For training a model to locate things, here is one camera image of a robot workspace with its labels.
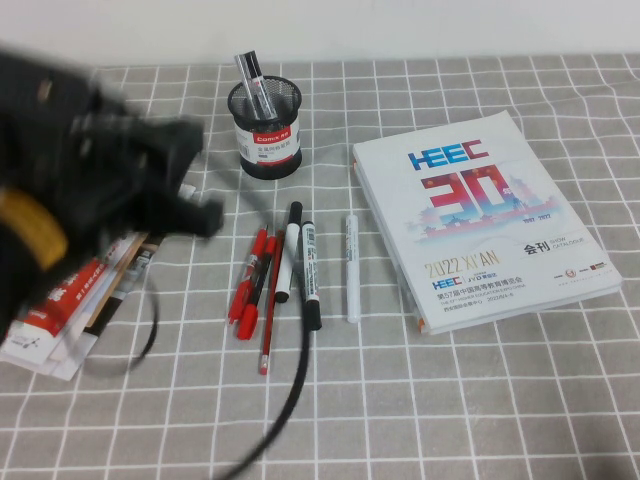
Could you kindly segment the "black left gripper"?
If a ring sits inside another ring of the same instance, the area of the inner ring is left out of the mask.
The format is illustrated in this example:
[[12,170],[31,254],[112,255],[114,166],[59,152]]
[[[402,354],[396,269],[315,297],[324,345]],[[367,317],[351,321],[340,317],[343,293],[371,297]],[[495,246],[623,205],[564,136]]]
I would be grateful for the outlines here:
[[[190,165],[203,150],[204,128],[191,120],[87,119],[74,138],[74,230],[149,232],[161,223],[153,209],[175,198],[175,165]],[[170,233],[211,238],[224,225],[224,204],[178,199],[169,217]]]

